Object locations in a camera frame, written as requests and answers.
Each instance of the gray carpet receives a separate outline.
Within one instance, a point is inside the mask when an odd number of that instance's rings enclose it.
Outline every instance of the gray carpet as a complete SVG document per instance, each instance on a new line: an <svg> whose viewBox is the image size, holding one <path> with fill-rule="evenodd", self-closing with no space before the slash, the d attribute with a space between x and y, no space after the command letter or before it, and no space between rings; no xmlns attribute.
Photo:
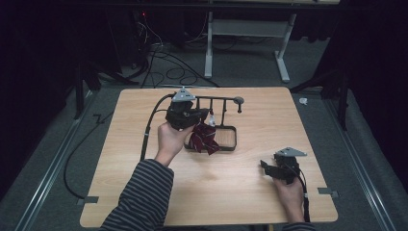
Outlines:
<svg viewBox="0 0 408 231"><path fill-rule="evenodd" d="M279 47L275 39L260 40L259 38L240 38L240 41L229 48L232 43L228 40L218 41L214 54L214 71L211 79L221 87L277 87L288 88L297 86L310 79L319 63L326 41L308 43L306 40L291 41L285 62L291 77L289 84L283 84L279 79L276 63L271 56L274 49ZM165 45L160 52L167 52L178 57L198 73L204 71L205 48L199 43L186 46L184 49ZM145 81L147 88L157 85L166 73L178 65L167 60L171 58L157 52L153 60L151 72ZM124 72L131 72L124 67ZM165 77L162 85L180 86L180 78L189 77L190 73L182 75L180 69L173 69ZM197 79L195 86L211 86L212 84ZM115 109L120 91L126 86L117 83L103 82L103 88L94 92L93 102L89 103L84 118L79 125L67 152L73 152L67 168L68 184L76 193L86 195L97 165L97 161L109 129L110 120L100 124L82 142L83 138L96 125L97 117L107 116ZM299 97L307 97L307 106L299 104ZM323 101L319 97L319 89L311 89L293 94L293 100L299 111L310 142L319 161L320 168L328 187L339 193L334 203L339 213L339 219L331 223L317 223L318 230L385 230L381 227L373 211L370 201L361 186L357 172L349 158L344 135L350 137L370 176L375 188L384 201L387 212L395 226L395 230L405 230L408 227L408 215L404 212L408 205L407 195L396 178L378 144L372 137L370 128L361 116L358 105L350 93L347 108L347 132L337 129L336 120L332 118L327 105L332 103ZM67 106L49 125L26 167L15 180L8 194L0 204L0 230L14 230L24 211L30 204L40 180L46 174L53 158L58 152L64 137L69 131L75 116L75 97L72 93L67 98ZM51 190L40 203L40 209L30 225L32 230L87 230L81 227L79 219L83 207L77 205L77 199L64 186L64 169L58 169L58 175L52 182ZM247 231L262 230L261 226L213 226L201 227L208 230Z"/></svg>

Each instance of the metal rail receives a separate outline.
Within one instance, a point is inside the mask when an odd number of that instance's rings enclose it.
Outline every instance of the metal rail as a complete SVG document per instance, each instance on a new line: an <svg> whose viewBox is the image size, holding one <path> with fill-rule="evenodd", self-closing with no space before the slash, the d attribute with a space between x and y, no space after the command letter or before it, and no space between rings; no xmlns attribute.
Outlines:
<svg viewBox="0 0 408 231"><path fill-rule="evenodd" d="M360 182L364 194L367 197L367 200L372 208L372 211L374 212L375 217L377 218L381 229L384 231L396 231L393 221L391 220L390 215L384 206L381 195L379 194L376 187L372 184L370 176L367 173L362 161L360 160L357 151L350 137L348 136L348 133L343 130L342 126L337 120L337 113L333 102L331 100L323 100L323 103L326 107L327 112L333 118L333 122L336 124L336 128L338 129L339 134L342 136L353 170Z"/></svg>
<svg viewBox="0 0 408 231"><path fill-rule="evenodd" d="M64 137L62 144L60 145L50 167L47 169L45 175L43 176L39 186L30 201L30 204L27 206L23 216L21 217L20 221L18 222L17 226L15 227L15 231L23 231L23 230L31 230L36 217L38 215L39 210L42 207L42 204L45 201L48 193L50 192L61 168L64 166L66 158L69 155L67 152L68 147L71 145L71 142L88 110L89 106L93 102L96 93L91 93L91 91L87 94L87 106L82 112L82 114L73 121L71 127L69 128L67 134Z"/></svg>

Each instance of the small white object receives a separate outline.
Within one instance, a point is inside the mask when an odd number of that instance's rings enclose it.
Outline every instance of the small white object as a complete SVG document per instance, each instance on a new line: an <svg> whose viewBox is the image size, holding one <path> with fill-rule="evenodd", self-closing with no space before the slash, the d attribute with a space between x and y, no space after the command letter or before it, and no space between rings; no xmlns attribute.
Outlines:
<svg viewBox="0 0 408 231"><path fill-rule="evenodd" d="M299 98L299 103L307 105L307 98Z"/></svg>
<svg viewBox="0 0 408 231"><path fill-rule="evenodd" d="M216 119L214 118L214 115L210 115L210 119L208 121L208 125L215 127L216 126Z"/></svg>

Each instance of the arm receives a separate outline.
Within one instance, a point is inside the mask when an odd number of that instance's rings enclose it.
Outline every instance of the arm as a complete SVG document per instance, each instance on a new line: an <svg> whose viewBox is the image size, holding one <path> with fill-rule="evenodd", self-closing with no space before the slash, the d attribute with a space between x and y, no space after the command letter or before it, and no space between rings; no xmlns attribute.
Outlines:
<svg viewBox="0 0 408 231"><path fill-rule="evenodd" d="M183 147L192 128L181 132L168 123L159 127L159 151L154 160L143 160L119 198L118 205L100 230L156 230L163 226L173 185L174 172L168 168Z"/></svg>
<svg viewBox="0 0 408 231"><path fill-rule="evenodd" d="M286 182L273 178L279 199L285 209L288 217L288 225L283 228L285 230L316 230L314 225L307 223L303 217L303 190L300 181L294 178L293 183L286 185Z"/></svg>

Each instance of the gray mounting plate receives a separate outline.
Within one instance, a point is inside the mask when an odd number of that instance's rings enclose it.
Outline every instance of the gray mounting plate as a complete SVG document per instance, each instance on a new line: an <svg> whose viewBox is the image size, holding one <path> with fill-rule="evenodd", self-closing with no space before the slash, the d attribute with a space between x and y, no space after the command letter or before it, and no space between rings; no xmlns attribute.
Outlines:
<svg viewBox="0 0 408 231"><path fill-rule="evenodd" d="M296 150L291 147L287 147L282 150L279 150L276 152L276 154L280 156L287 156L287 157L307 156L306 152L302 152L302 151Z"/></svg>
<svg viewBox="0 0 408 231"><path fill-rule="evenodd" d="M185 102L195 99L195 95L191 94L188 90L182 87L171 99L172 102Z"/></svg>

